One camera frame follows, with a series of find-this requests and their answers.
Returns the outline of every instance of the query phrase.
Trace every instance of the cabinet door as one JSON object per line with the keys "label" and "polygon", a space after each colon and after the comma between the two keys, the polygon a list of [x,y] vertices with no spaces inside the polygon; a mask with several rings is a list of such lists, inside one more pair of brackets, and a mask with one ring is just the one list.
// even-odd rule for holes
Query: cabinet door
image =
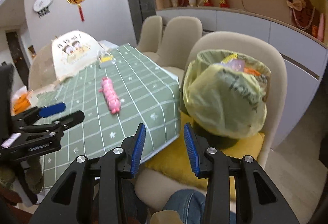
{"label": "cabinet door", "polygon": [[163,24],[167,24],[170,19],[180,16],[180,12],[178,9],[157,10],[156,15],[163,18]]}
{"label": "cabinet door", "polygon": [[269,41],[270,21],[227,11],[216,12],[216,30],[238,32]]}
{"label": "cabinet door", "polygon": [[269,43],[280,53],[294,59],[321,76],[327,62],[327,49],[307,36],[271,22]]}
{"label": "cabinet door", "polygon": [[204,30],[216,31],[216,11],[206,9],[179,9],[181,16],[199,18]]}
{"label": "cabinet door", "polygon": [[311,103],[320,81],[285,60],[287,96],[284,111],[271,148],[279,145],[291,132]]}

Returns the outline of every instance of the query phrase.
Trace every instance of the green tablecloth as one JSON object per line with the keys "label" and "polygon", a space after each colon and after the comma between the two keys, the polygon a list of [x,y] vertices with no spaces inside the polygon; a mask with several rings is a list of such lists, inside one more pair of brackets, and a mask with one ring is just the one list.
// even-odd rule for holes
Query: green tablecloth
{"label": "green tablecloth", "polygon": [[[42,159],[45,189],[53,186],[69,164],[79,155],[103,156],[133,136],[139,123],[146,125],[142,162],[173,142],[180,131],[180,91],[178,82],[129,44],[111,50],[114,59],[105,68],[98,63],[80,71],[51,93],[38,96],[38,106],[58,102],[66,110],[36,124],[50,123],[71,112],[82,110],[83,123],[65,131],[62,149]],[[112,115],[99,92],[103,77],[112,79],[121,100],[121,111]]]}

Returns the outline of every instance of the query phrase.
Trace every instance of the white label sticker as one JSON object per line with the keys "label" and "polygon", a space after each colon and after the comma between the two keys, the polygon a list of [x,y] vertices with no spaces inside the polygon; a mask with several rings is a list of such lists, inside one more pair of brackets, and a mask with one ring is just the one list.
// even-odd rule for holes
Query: white label sticker
{"label": "white label sticker", "polygon": [[8,148],[10,147],[14,141],[16,141],[19,136],[21,136],[22,134],[21,133],[18,133],[18,132],[14,132],[7,140],[5,140],[3,143],[2,143],[2,147],[3,148]]}

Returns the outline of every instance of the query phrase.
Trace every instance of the chair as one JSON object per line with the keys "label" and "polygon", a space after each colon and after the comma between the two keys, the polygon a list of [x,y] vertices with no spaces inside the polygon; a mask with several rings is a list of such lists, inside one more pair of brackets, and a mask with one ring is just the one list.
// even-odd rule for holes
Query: chair
{"label": "chair", "polygon": [[[190,52],[186,67],[196,59],[197,53],[200,51],[216,48],[252,56],[263,62],[271,70],[267,118],[262,129],[265,138],[257,158],[258,163],[264,168],[286,99],[287,71],[285,63],[280,53],[270,44],[248,35],[222,31],[207,34],[198,40]],[[161,186],[161,188],[150,189],[152,186]],[[181,188],[185,188],[185,185],[148,168],[139,175],[135,186],[139,199],[157,210],[161,210],[161,207],[165,205],[166,198]]]}
{"label": "chair", "polygon": [[202,33],[202,23],[195,17],[175,17],[166,25],[156,63],[178,76],[180,86],[189,53]]}
{"label": "chair", "polygon": [[28,76],[28,86],[31,90],[37,90],[54,83],[56,80],[52,46],[48,44],[42,47],[34,58]]}
{"label": "chair", "polygon": [[137,50],[156,62],[158,45],[162,41],[163,20],[161,16],[150,16],[142,24]]}

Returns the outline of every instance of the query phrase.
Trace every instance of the blue jeans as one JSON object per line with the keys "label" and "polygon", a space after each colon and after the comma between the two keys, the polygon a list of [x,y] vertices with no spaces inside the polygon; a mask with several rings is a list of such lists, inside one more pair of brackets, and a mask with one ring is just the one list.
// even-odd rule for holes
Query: blue jeans
{"label": "blue jeans", "polygon": [[[195,190],[176,191],[167,201],[163,210],[179,213],[183,224],[200,224],[205,208],[205,196]],[[230,223],[236,223],[236,214],[230,212]]]}

